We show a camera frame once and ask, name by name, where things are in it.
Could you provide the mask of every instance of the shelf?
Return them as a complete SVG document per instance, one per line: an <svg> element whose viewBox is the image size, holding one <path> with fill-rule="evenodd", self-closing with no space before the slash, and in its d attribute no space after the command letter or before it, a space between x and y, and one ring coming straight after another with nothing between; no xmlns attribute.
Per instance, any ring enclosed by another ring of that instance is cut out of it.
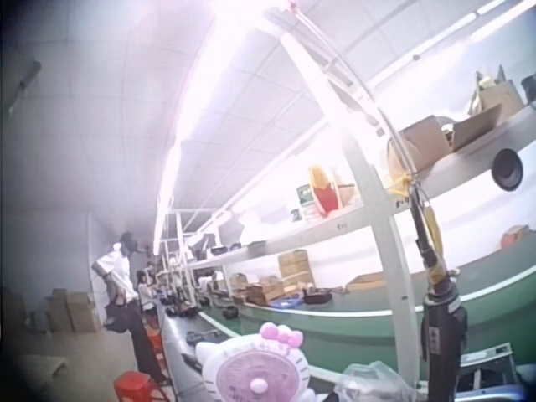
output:
<svg viewBox="0 0 536 402"><path fill-rule="evenodd" d="M493 159L503 148L519 152L535 141L534 127L536 127L536 110L527 106L509 121L476 139L459 152L444 157L431 169L420 173L423 189L430 198L435 198L476 178L491 168ZM397 198L391 197L391 199L392 214L398 214L408 208L406 204L396 208ZM355 204L331 213L328 219L305 224L290 233L267 240L262 250L252 251L244 247L190 264L188 267L197 270L280 254L365 228L371 225L372 218L363 204Z"/></svg>

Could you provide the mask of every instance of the person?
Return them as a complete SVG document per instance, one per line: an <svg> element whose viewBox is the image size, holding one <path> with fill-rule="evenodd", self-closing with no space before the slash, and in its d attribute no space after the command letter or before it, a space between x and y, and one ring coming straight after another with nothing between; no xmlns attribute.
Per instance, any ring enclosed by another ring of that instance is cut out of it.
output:
<svg viewBox="0 0 536 402"><path fill-rule="evenodd" d="M129 257L138 252L137 242L131 232L126 232L115 244L113 251L103 255L91 266L92 270L106 283L110 304L124 308L126 329L131 333L137 369L148 374L160 386L171 385L162 373L151 340L143 326L138 295L131 281Z"/></svg>
<svg viewBox="0 0 536 402"><path fill-rule="evenodd" d="M151 328L158 329L157 305L154 303L153 287L149 284L150 276L143 270L139 270L136 276L137 293L142 304L142 314Z"/></svg>

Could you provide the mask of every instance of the fluorescent light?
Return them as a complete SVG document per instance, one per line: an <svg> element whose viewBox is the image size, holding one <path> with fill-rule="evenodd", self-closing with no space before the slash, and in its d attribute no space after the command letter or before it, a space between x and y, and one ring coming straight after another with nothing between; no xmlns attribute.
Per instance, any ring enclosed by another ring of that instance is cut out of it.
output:
<svg viewBox="0 0 536 402"><path fill-rule="evenodd" d="M504 2L506 2L506 0L493 0L492 2L489 2L488 4L480 7L477 10L477 13L479 13L480 15L484 15L485 13L488 13L492 11L494 8L500 6Z"/></svg>
<svg viewBox="0 0 536 402"><path fill-rule="evenodd" d="M471 35L471 40L473 42L480 42L481 40L484 40L489 35L498 31L504 25L506 25L516 17L519 17L522 13L534 6L536 6L536 0L523 0L521 3L510 8L500 17L495 18L490 23L487 23L482 28L478 29L473 35Z"/></svg>
<svg viewBox="0 0 536 402"><path fill-rule="evenodd" d="M449 35L452 35L453 33L455 33L455 31L467 26L469 23L472 23L475 19L477 19L477 15L475 13L467 14L464 18L459 19L458 21L453 23L449 28L445 29L444 31L441 31L433 38L428 39L423 44L420 44L419 46L411 50L409 53L397 59L393 64L391 64L385 70L381 71L378 75L373 77L369 84L373 87L378 86L380 83L387 80L391 75L393 75L399 70L402 70L406 65L411 63L411 61L413 61L414 56L419 56L423 54L426 50L430 50L441 40L445 39Z"/></svg>
<svg viewBox="0 0 536 402"><path fill-rule="evenodd" d="M216 19L193 68L192 76L186 84L176 126L175 145L164 168L154 230L155 255L160 250L164 219L173 195L180 163L181 142L188 138L198 125L203 109L212 99L221 76L247 32L255 26L267 8L282 7L283 0L214 0L212 4Z"/></svg>

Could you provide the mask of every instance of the speaker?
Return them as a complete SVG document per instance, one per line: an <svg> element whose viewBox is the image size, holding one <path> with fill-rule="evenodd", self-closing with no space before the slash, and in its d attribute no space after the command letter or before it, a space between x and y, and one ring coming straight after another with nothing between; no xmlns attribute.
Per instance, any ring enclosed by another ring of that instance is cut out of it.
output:
<svg viewBox="0 0 536 402"><path fill-rule="evenodd" d="M504 191L515 191L523 181L523 162L517 152L502 149L492 163L493 181Z"/></svg>

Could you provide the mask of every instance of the plastic stool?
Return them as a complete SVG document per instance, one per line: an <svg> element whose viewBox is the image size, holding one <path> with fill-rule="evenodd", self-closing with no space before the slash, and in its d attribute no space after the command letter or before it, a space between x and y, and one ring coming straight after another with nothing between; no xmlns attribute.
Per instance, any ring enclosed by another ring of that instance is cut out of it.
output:
<svg viewBox="0 0 536 402"><path fill-rule="evenodd" d="M164 347L162 342L162 337L160 336L160 331L155 331L152 328L146 328L147 335L149 336L149 339L151 340L152 350L154 351L154 354L157 355L158 362L160 363L160 367L162 369L167 370L168 369L168 362L166 361L166 356L164 354Z"/></svg>
<svg viewBox="0 0 536 402"><path fill-rule="evenodd" d="M151 402L154 400L171 402L149 375L137 371L123 373L114 381L114 389L121 402L125 399L133 402ZM155 391L160 396L154 396L152 393Z"/></svg>

